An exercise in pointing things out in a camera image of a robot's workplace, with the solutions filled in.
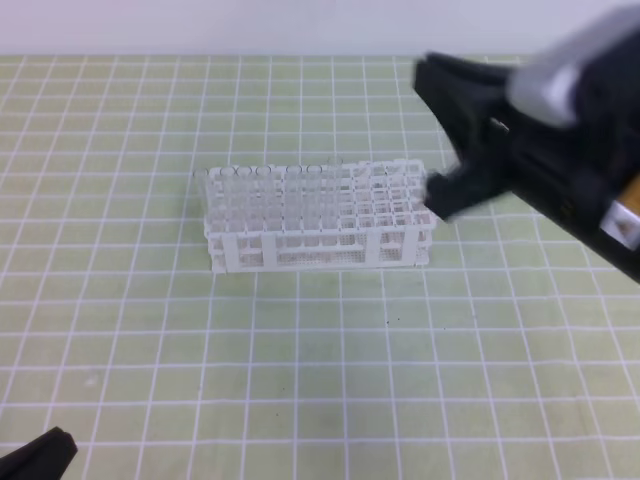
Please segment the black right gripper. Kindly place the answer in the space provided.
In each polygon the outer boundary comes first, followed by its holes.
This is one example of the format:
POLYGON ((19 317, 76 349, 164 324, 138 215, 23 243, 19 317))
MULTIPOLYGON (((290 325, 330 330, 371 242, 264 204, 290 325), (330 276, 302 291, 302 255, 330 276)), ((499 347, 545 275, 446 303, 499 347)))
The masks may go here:
POLYGON ((462 164, 429 173, 423 203, 450 221, 512 192, 561 225, 594 235, 639 232, 639 94, 589 89, 576 124, 550 127, 506 99, 515 68, 431 52, 413 89, 462 164))

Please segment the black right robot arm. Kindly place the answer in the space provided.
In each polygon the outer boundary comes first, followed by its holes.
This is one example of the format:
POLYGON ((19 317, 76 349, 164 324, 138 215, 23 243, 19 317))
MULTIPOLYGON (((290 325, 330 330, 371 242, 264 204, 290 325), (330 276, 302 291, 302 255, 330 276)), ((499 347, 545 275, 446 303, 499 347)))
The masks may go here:
POLYGON ((639 278, 639 104, 549 126, 508 101, 516 68, 430 53, 413 89, 458 159, 430 173, 423 203, 443 221, 512 193, 633 280, 639 278))

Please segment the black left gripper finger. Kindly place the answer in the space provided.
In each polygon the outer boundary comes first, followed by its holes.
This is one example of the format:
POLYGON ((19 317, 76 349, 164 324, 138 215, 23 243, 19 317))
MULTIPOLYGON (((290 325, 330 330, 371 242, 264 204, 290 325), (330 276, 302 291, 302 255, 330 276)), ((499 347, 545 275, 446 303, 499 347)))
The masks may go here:
POLYGON ((54 427, 1 458, 1 480, 60 480, 78 453, 68 432, 54 427))

